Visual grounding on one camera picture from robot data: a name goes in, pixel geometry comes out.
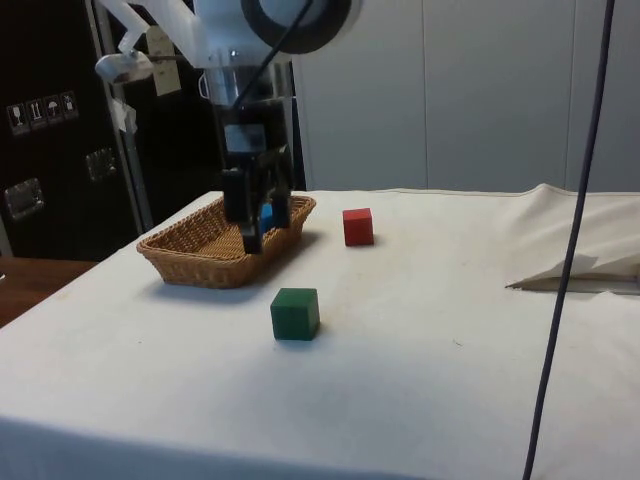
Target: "sticker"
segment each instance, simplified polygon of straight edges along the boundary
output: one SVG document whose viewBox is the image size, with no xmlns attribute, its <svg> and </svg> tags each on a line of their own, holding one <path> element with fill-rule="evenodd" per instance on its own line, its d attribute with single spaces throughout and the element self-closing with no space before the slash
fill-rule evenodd
<svg viewBox="0 0 640 480">
<path fill-rule="evenodd" d="M 30 100 L 26 103 L 27 118 L 31 124 L 31 130 L 38 130 L 47 126 L 47 117 L 44 102 L 41 98 Z"/>
<path fill-rule="evenodd" d="M 24 133 L 29 133 L 31 128 L 29 127 L 27 114 L 25 113 L 24 105 L 22 103 L 8 106 L 7 115 L 9 116 L 9 125 L 11 126 L 11 133 L 13 133 L 14 135 L 22 135 Z"/>
<path fill-rule="evenodd" d="M 47 119 L 49 120 L 50 125 L 64 121 L 60 97 L 57 95 L 44 97 L 44 107 L 47 112 Z"/>
<path fill-rule="evenodd" d="M 76 95 L 73 92 L 64 92 L 60 94 L 62 100 L 62 114 L 67 120 L 78 118 L 78 105 L 76 104 Z"/>
</svg>

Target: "white wall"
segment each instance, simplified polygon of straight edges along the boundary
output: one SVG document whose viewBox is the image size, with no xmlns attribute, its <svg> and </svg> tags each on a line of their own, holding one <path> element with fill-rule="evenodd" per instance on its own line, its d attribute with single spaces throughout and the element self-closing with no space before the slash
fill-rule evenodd
<svg viewBox="0 0 640 480">
<path fill-rule="evenodd" d="M 366 0 L 340 42 L 294 62 L 309 189 L 427 185 L 421 0 Z"/>
<path fill-rule="evenodd" d="M 605 0 L 365 0 L 295 61 L 309 188 L 575 188 Z M 640 190 L 640 2 L 618 0 L 593 190 Z"/>
</svg>

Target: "blue cube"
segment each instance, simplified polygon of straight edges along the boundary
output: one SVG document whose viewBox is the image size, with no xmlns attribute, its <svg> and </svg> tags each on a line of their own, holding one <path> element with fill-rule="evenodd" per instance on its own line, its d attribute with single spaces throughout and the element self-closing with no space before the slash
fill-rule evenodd
<svg viewBox="0 0 640 480">
<path fill-rule="evenodd" d="M 264 235 L 273 228 L 273 208 L 270 203 L 265 203 L 260 212 L 260 234 Z"/>
</svg>

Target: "cable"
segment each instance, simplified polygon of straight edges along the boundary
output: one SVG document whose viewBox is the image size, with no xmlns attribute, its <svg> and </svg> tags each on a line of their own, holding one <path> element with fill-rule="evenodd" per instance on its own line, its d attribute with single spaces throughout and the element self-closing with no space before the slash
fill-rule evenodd
<svg viewBox="0 0 640 480">
<path fill-rule="evenodd" d="M 553 310 L 551 319 L 551 330 L 549 332 L 549 343 L 547 344 L 547 353 L 542 367 L 542 375 L 540 377 L 540 386 L 538 387 L 538 397 L 533 413 L 533 424 L 531 426 L 531 439 L 529 440 L 529 451 L 527 452 L 527 461 L 525 464 L 523 480 L 531 479 L 533 471 L 533 462 L 536 457 L 536 448 L 538 446 L 538 435 L 540 433 L 540 423 L 542 421 L 542 410 L 544 408 L 544 398 L 547 393 L 547 385 L 549 384 L 549 375 L 551 374 L 551 364 L 553 363 L 553 354 L 558 340 L 558 330 L 560 328 L 560 317 L 562 316 L 562 307 L 569 286 L 569 277 L 571 275 L 571 266 L 573 257 L 576 253 L 576 244 L 578 243 L 578 234 L 580 233 L 580 224 L 582 223 L 582 214 L 584 212 L 584 203 L 587 195 L 587 187 L 589 185 L 589 174 L 591 173 L 591 163 L 593 161 L 593 151 L 595 149 L 596 137 L 598 135 L 598 125 L 600 123 L 600 110 L 602 109 L 602 97 L 604 95 L 604 81 L 607 75 L 607 62 L 609 60 L 609 42 L 611 40 L 611 24 L 613 21 L 613 8 L 615 0 L 607 0 L 604 15 L 604 27 L 602 32 L 602 43 L 600 45 L 600 64 L 598 65 L 598 77 L 596 80 L 596 93 L 591 112 L 591 125 L 589 127 L 589 136 L 587 138 L 587 149 L 584 161 L 582 163 L 582 174 L 580 175 L 580 185 L 578 188 L 578 198 L 576 200 L 576 209 L 573 215 L 573 224 L 571 225 L 571 235 L 569 236 L 569 245 L 567 246 L 567 254 L 562 267 L 562 276 L 560 277 L 560 285 L 558 287 L 558 295 L 556 297 L 556 305 Z"/>
<path fill-rule="evenodd" d="M 296 15 L 296 18 L 294 18 L 293 22 L 291 22 L 291 25 L 289 25 L 289 27 L 282 34 L 280 39 L 271 48 L 271 51 L 267 54 L 267 56 L 264 57 L 264 60 L 258 67 L 258 70 L 256 70 L 256 72 L 253 74 L 253 77 L 251 77 L 251 80 L 249 80 L 249 83 L 247 83 L 247 86 L 244 87 L 244 90 L 242 90 L 240 95 L 238 95 L 238 98 L 236 98 L 235 102 L 233 102 L 233 105 L 231 106 L 232 110 L 236 110 L 240 107 L 240 105 L 242 105 L 242 102 L 244 101 L 246 96 L 249 94 L 251 89 L 254 87 L 256 82 L 260 79 L 264 71 L 267 69 L 267 67 L 271 63 L 271 60 L 274 59 L 274 57 L 278 54 L 278 52 L 282 48 L 282 45 L 284 45 L 285 42 L 289 40 L 289 37 L 291 36 L 291 34 L 298 28 L 298 26 L 300 25 L 300 22 L 302 22 L 302 19 L 307 14 L 312 4 L 313 4 L 313 0 L 307 0 L 305 2 L 304 6 L 300 9 L 300 12 L 298 13 L 298 15 Z"/>
</svg>

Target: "white fabric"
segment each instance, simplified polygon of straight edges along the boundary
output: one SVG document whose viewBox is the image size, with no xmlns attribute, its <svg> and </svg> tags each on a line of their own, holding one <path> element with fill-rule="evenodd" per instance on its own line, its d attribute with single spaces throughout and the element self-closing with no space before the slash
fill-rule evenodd
<svg viewBox="0 0 640 480">
<path fill-rule="evenodd" d="M 519 478 L 554 302 L 504 288 L 522 198 L 312 196 L 252 287 L 164 285 L 130 245 L 0 330 L 0 478 Z M 362 207 L 376 245 L 345 248 Z M 273 339 L 281 287 L 318 289 L 313 342 Z M 639 352 L 636 298 L 568 296 L 534 478 L 637 478 Z"/>
<path fill-rule="evenodd" d="M 509 202 L 500 217 L 510 252 L 508 284 L 560 276 L 575 205 L 575 193 L 548 185 Z M 639 265 L 640 195 L 588 195 L 572 277 L 636 277 Z"/>
</svg>

